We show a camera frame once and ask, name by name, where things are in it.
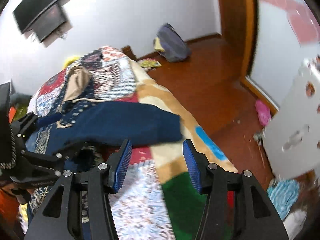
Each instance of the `white wall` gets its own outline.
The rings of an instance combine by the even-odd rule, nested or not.
[[[137,57],[153,51],[158,28],[170,23],[184,39],[221,32],[218,0],[70,0],[63,8],[73,26],[47,48],[21,35],[10,0],[0,15],[0,82],[12,78],[18,92],[33,94],[67,57],[103,45],[130,45]]]
[[[295,0],[305,4],[304,0]],[[318,42],[300,46],[287,12],[269,3],[258,5],[258,36],[251,79],[281,105],[305,58],[320,53]]]

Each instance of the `striped cloth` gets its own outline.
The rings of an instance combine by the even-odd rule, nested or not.
[[[275,187],[269,187],[267,193],[280,218],[284,220],[298,199],[299,183],[294,179],[280,181]]]

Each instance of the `navy blue cloth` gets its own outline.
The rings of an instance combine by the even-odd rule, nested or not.
[[[72,141],[101,142],[120,146],[125,139],[133,145],[151,145],[182,139],[180,116],[156,106],[108,101],[97,103],[73,119],[71,127],[53,125],[47,153]]]

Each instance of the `colorful blanket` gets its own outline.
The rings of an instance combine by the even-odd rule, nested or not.
[[[210,162],[217,163],[227,171],[237,172],[194,117],[169,90],[158,85],[135,61],[118,50],[105,46],[83,56],[74,64],[79,63],[92,73],[96,98],[152,104],[180,115],[184,138],[191,139],[197,151],[204,153]],[[70,67],[51,78],[38,90],[31,99],[29,111],[44,116],[52,110],[66,82]],[[42,149],[39,153],[44,154],[46,138],[50,134],[42,130],[36,136],[37,141],[41,141],[41,147],[36,149]],[[125,193],[109,197],[113,203],[112,212],[121,239],[195,238],[206,196],[197,194],[191,185],[182,154],[182,143],[183,141],[162,143],[134,149],[130,165],[133,170],[140,169],[140,177],[136,177],[129,170],[122,188],[122,192]],[[141,187],[147,190],[145,194],[139,195],[141,203],[144,203],[140,205],[133,199],[135,194],[143,192]],[[34,212],[48,192],[48,188],[41,188],[35,192]],[[152,199],[157,201],[156,208],[151,205]],[[126,216],[123,216],[123,207],[127,211],[130,210]]]

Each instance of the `wooden floor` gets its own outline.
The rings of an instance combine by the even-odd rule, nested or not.
[[[241,58],[219,38],[191,44],[189,60],[148,74],[169,89],[239,170],[251,170],[266,189],[273,178],[263,148],[252,135],[261,131],[255,97],[239,81]]]

